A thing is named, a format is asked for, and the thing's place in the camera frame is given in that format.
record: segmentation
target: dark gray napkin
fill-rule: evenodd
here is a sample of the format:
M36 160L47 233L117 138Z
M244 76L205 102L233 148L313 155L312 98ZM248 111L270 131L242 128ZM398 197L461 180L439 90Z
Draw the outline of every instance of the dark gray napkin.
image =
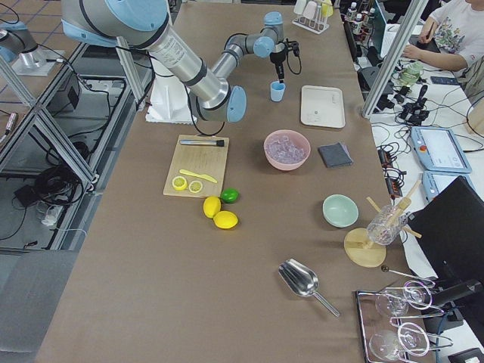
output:
M340 142L333 145L320 146L318 147L318 151L323 158L324 164L326 164L326 167L328 168L353 164L353 159L349 155L348 147Z

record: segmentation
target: white tray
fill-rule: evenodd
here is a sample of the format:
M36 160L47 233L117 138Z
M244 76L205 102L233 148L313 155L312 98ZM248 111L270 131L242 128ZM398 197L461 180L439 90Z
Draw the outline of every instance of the white tray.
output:
M346 121L341 90L304 85L301 90L301 123L335 129L344 127Z

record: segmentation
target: wooden cutting board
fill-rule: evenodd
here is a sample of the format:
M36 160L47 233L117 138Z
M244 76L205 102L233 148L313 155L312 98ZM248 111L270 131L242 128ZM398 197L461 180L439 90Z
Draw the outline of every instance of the wooden cutting board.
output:
M223 147L218 146L199 146L199 145L180 145L180 140L224 140ZM205 198L210 195L219 196L222 192L224 183L225 164L227 162L228 138L214 138L210 136L200 137L193 135L180 135L176 142L175 152L173 153L172 163L169 167L165 181L163 195L177 197ZM172 187L172 180L177 175L181 175L179 170L186 169L197 174L208 174L216 179L217 183L183 175L188 184L193 180L203 183L203 189L199 193L191 193L188 188L183 191L176 191Z

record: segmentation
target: pink bowl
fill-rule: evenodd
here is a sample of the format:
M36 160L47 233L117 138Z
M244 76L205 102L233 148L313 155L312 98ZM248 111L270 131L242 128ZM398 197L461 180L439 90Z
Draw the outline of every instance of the pink bowl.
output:
M269 150L268 150L269 144L271 142L274 142L275 139L281 138L285 135L289 138L289 141L292 142L295 147L302 148L304 150L304 157L297 163L282 163L280 160L276 160L275 158L271 157L271 155L269 154ZM267 158L267 161L269 161L269 163L273 167L286 172L289 170L297 169L302 164L304 164L304 162L308 159L309 154L311 152L311 145L309 144L308 139L298 132L295 132L293 130L277 130L269 134L267 138L265 138L264 152L265 152L265 157Z

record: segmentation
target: floral shirt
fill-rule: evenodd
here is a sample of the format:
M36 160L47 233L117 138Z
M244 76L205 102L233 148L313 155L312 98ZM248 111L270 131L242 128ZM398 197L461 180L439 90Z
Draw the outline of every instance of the floral shirt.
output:
M468 67L484 56L484 11L451 0L430 16L439 24L435 40L441 51L461 55Z

